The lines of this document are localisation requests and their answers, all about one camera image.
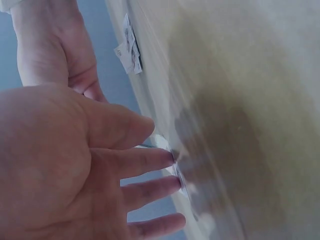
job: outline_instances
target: torn paper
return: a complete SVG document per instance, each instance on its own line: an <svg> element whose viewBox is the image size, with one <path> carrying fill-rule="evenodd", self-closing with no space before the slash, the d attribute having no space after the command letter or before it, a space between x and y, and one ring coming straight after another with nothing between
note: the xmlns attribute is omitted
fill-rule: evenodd
<svg viewBox="0 0 320 240"><path fill-rule="evenodd" d="M139 74L142 72L140 53L138 50L134 31L130 24L128 14L125 15L122 25L122 37L124 42L114 49L116 56L120 59L125 72Z"/></svg>

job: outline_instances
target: human hand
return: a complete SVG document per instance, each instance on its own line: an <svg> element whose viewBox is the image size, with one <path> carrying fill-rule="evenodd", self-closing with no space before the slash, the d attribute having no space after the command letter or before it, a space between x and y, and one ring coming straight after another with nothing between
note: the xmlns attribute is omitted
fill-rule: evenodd
<svg viewBox="0 0 320 240"><path fill-rule="evenodd" d="M151 119L58 84L2 93L0 112L0 239L137 240L185 225L179 213L127 223L180 188L174 176L120 187L173 164L162 149L132 148Z"/></svg>
<svg viewBox="0 0 320 240"><path fill-rule="evenodd" d="M11 8L24 86L59 83L106 102L76 0L24 0Z"/></svg>

